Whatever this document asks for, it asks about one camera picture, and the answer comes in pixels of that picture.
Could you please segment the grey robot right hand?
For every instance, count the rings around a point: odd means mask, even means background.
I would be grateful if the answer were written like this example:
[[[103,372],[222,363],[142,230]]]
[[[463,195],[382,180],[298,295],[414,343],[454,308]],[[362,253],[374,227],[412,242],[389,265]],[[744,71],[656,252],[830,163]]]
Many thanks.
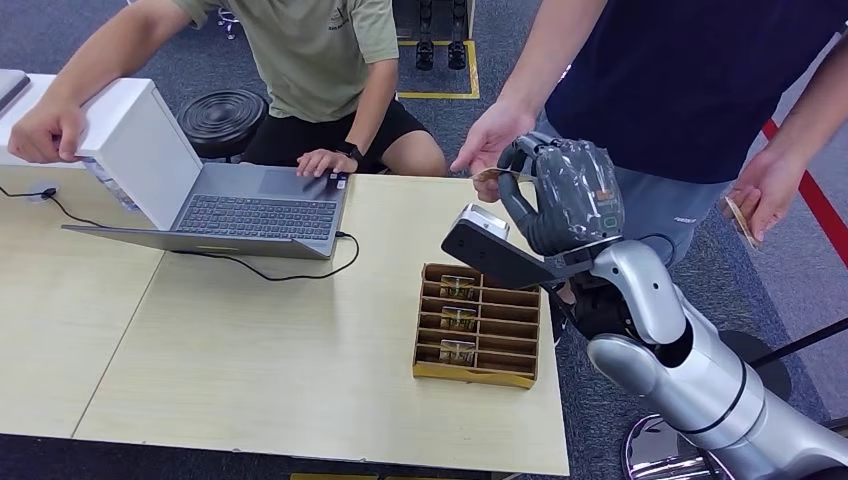
[[[555,256],[621,236],[624,206],[604,149],[529,132],[497,167],[501,203],[535,253]]]

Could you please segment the person's left hand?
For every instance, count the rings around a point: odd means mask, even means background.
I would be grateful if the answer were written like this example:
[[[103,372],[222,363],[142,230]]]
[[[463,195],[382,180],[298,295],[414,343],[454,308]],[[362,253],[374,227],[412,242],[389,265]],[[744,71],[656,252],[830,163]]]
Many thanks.
[[[765,148],[741,170],[721,205],[752,246],[785,217],[810,160]]]
[[[299,176],[321,177],[325,173],[353,173],[359,162],[350,156],[326,149],[317,149],[297,159],[296,173]]]

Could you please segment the person's right hand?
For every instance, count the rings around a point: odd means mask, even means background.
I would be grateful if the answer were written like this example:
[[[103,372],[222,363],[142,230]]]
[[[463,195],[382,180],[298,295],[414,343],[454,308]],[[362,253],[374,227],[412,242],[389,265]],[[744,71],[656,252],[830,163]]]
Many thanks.
[[[80,106],[42,100],[13,125],[7,151],[34,164],[74,163],[85,126]]]
[[[531,131],[536,116],[517,104],[498,100],[471,126],[450,170],[468,170],[474,177],[478,199],[493,203],[499,199],[495,180],[481,180],[479,173],[497,166],[502,152],[520,135]]]

